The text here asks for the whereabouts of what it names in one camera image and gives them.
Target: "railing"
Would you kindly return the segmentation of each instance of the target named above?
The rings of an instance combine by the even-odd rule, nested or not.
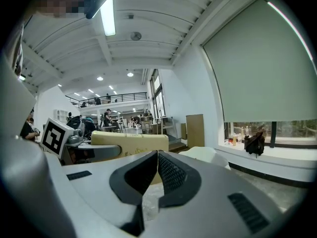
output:
[[[109,95],[102,97],[95,97],[83,101],[75,100],[71,97],[66,96],[66,98],[78,108],[86,108],[91,106],[97,106],[102,104],[117,103],[117,102],[126,102],[126,101],[137,101],[137,100],[146,100],[147,93],[128,93],[128,94],[118,94],[118,95]]]

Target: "roller blind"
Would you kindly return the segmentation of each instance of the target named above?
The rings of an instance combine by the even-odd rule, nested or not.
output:
[[[204,46],[227,122],[317,119],[317,76],[300,39],[265,1]]]

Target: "window sill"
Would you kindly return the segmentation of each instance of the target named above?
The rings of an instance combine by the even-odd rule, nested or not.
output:
[[[317,166],[317,149],[270,148],[269,146],[265,146],[264,152],[258,157],[256,157],[256,154],[246,152],[246,150],[244,150],[244,144],[238,144],[236,146],[218,145],[216,150],[254,161],[268,162],[283,166],[310,169],[315,169]]]

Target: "fluorescent light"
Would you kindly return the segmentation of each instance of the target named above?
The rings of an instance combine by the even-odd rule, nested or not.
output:
[[[286,22],[291,26],[291,28],[294,30],[294,32],[297,34],[298,38],[301,40],[303,46],[305,47],[306,49],[306,52],[310,58],[310,60],[312,61],[313,60],[313,56],[311,54],[311,52],[309,51],[303,37],[300,35],[300,33],[297,31],[296,27],[292,24],[292,22],[278,9],[276,8],[271,2],[267,2],[268,5],[270,5],[274,10],[276,10],[278,12],[278,14],[280,14],[285,20]]]
[[[107,0],[100,8],[101,18],[103,20],[105,34],[107,36],[115,35],[113,0]]]

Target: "window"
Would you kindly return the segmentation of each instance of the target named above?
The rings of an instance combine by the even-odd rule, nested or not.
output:
[[[317,119],[278,122],[226,122],[225,138],[235,133],[242,138],[248,130],[253,136],[262,131],[265,144],[270,147],[317,149]]]
[[[152,90],[152,101],[154,107],[155,118],[160,118],[165,116],[164,98],[163,98],[163,88],[159,80],[159,71],[154,70],[152,74],[152,79],[150,81]]]

